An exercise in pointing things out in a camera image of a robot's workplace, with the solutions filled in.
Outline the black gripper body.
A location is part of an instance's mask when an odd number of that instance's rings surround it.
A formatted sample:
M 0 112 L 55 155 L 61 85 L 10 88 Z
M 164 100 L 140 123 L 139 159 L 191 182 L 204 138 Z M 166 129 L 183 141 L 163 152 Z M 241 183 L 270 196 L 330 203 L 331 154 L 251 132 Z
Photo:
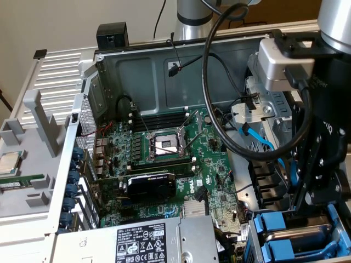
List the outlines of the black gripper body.
M 309 86 L 309 135 L 313 143 L 320 138 L 315 164 L 331 169 L 344 161 L 350 144 L 350 56 L 316 59 Z

